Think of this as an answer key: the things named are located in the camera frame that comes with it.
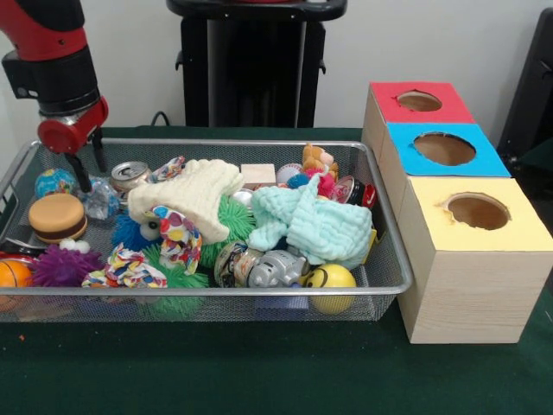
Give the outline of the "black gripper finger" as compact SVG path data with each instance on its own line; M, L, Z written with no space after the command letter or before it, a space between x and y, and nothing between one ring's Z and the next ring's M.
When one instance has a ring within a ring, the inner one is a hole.
M105 160L102 139L103 139L102 129L101 128L95 129L94 132L92 133L92 147L93 147L95 161L99 168L99 171L106 172L107 164Z
M88 172L79 157L74 154L66 153L65 158L73 168L80 190L84 193L89 193L92 190L92 185Z

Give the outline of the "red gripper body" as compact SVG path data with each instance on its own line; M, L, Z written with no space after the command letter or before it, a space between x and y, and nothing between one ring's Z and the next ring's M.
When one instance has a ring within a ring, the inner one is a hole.
M53 153L75 155L101 129L109 107L104 97L82 112L71 116L44 117L38 126L41 143Z

